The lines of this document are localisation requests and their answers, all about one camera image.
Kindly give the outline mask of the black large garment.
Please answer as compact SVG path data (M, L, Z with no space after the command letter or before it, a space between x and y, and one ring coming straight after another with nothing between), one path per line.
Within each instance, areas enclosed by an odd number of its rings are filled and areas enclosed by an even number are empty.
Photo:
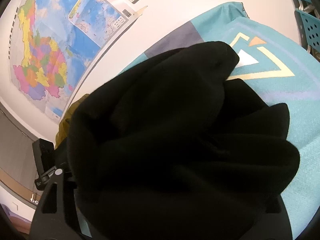
M107 239L240 239L296 175L285 103L240 79L226 43L154 56L74 111L76 204Z

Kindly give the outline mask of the mustard yellow jacket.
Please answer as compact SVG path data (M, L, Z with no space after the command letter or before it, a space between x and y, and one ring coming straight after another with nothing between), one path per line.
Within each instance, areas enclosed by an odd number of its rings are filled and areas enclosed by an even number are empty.
M79 105L89 96L89 94L83 95L78 101L74 102L67 109L65 115L59 123L59 130L55 136L55 149L57 149L64 139L67 138L69 133L69 128L71 124L71 118L75 110L79 107Z

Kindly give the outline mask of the grey room door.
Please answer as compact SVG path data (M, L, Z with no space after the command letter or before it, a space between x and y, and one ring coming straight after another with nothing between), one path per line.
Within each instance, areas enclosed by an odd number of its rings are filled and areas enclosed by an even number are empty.
M1 113L1 183L21 201L36 207L41 198L34 184L36 177L32 140Z

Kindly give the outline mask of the teal grey patterned bedsheet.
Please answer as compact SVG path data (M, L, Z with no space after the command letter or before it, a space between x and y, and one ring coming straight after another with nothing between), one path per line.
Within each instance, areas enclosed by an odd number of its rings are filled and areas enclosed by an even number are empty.
M300 163L279 196L296 239L319 206L319 63L296 42L251 20L242 3L228 2L159 36L118 75L161 53L205 42L226 43L237 53L230 80L244 81L269 106L288 106L286 139L299 151ZM240 239L261 239L263 215Z

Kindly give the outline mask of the middle teal plastic basket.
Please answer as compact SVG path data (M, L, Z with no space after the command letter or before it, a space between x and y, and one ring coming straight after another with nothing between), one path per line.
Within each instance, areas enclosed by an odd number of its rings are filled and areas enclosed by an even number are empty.
M319 61L319 18L298 9L295 17L302 47Z

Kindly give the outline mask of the colourful wall map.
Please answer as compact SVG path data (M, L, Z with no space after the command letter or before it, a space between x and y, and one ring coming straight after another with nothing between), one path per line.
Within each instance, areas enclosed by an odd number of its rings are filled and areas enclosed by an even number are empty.
M12 84L59 122L99 57L138 16L122 0L21 0L9 40Z

